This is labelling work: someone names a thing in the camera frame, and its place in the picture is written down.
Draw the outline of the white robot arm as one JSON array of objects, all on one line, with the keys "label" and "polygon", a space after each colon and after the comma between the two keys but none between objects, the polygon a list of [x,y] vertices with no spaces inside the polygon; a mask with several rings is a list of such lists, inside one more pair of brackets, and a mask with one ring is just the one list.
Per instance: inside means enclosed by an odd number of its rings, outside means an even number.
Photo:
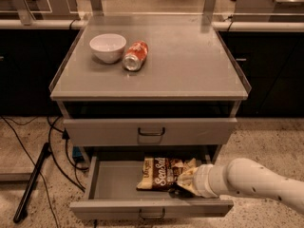
[{"label": "white robot arm", "polygon": [[179,175],[177,185],[208,199],[221,195],[268,198],[304,214],[304,182],[280,176],[249,159],[202,164]]}]

